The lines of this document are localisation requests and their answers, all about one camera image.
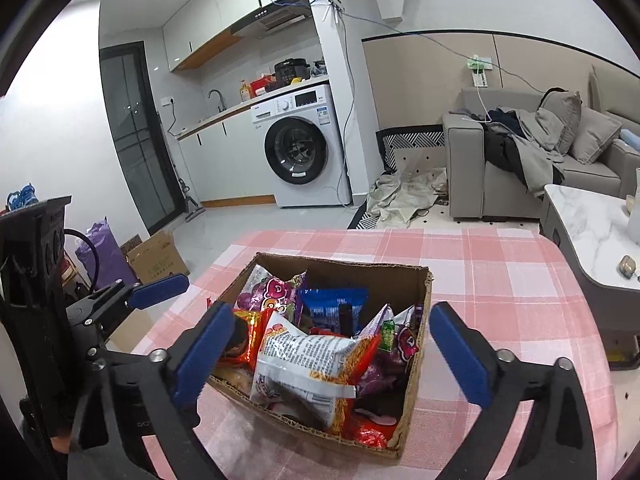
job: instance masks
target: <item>washing machine door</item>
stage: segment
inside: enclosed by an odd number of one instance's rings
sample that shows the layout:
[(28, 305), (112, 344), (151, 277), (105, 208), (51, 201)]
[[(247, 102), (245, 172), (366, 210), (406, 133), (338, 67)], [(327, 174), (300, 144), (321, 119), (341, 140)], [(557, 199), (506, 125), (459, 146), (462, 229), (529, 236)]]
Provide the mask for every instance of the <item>washing machine door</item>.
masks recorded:
[(273, 123), (264, 139), (264, 153), (273, 172), (290, 184), (308, 184), (326, 164), (324, 135), (313, 123), (287, 117)]

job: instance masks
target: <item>range hood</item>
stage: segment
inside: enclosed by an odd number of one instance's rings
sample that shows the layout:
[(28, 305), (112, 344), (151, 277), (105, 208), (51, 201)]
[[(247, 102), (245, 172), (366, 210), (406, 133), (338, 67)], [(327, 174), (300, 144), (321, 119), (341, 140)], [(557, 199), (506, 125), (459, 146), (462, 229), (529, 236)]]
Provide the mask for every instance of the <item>range hood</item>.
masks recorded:
[(230, 31), (240, 38), (264, 38), (311, 15), (309, 0), (278, 0), (241, 18)]

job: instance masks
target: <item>blue shoe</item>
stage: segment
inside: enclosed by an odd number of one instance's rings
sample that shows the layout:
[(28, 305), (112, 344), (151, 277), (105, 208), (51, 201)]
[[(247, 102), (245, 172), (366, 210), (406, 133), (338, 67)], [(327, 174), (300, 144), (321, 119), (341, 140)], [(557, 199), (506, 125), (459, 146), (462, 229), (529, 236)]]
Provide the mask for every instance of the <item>blue shoe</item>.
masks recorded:
[(22, 207), (35, 204), (38, 201), (36, 198), (36, 190), (31, 183), (22, 188), (22, 191), (20, 192), (20, 200), (22, 201)]
[(9, 208), (9, 211), (15, 211), (16, 209), (20, 209), (22, 207), (22, 199), (20, 198), (20, 191), (14, 191), (13, 193), (9, 193), (9, 196), (6, 198), (6, 204)]

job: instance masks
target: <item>blue snack bag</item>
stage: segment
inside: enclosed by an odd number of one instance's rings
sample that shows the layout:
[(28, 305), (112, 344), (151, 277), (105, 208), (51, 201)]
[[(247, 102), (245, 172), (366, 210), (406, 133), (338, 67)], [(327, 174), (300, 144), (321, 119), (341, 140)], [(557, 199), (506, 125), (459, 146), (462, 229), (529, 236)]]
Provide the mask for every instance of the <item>blue snack bag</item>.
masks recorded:
[[(309, 309), (314, 325), (318, 328), (347, 336), (353, 336), (362, 330), (360, 311), (369, 297), (366, 288), (313, 288), (303, 290), (301, 297), (303, 304)], [(340, 311), (344, 316), (345, 306), (348, 305), (351, 305), (351, 323), (343, 322), (344, 326), (341, 326)]]

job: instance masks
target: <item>pink checkered tablecloth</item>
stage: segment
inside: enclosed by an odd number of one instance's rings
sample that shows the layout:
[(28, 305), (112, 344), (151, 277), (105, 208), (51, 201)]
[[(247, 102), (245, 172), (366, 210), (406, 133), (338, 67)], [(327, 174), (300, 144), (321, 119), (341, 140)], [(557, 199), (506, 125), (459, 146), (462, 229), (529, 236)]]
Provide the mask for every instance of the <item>pink checkered tablecloth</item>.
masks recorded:
[[(231, 245), (178, 298), (137, 346), (167, 348), (195, 325), (257, 251), (355, 262), (428, 266), (432, 302), (446, 300), (494, 348), (523, 361), (571, 359), (584, 389), (596, 445), (598, 478), (614, 473), (618, 423), (609, 367), (596, 325), (564, 257), (549, 240), (527, 230), (259, 232)], [(418, 399), (398, 465), (360, 462), (301, 442), (234, 405), (210, 386), (198, 401), (196, 434), (229, 479), (436, 478), (479, 413), (469, 405), (433, 339), (423, 342)], [(504, 475), (522, 436), (530, 402), (522, 403), (488, 478)], [(154, 437), (147, 447), (162, 478), (174, 478)]]

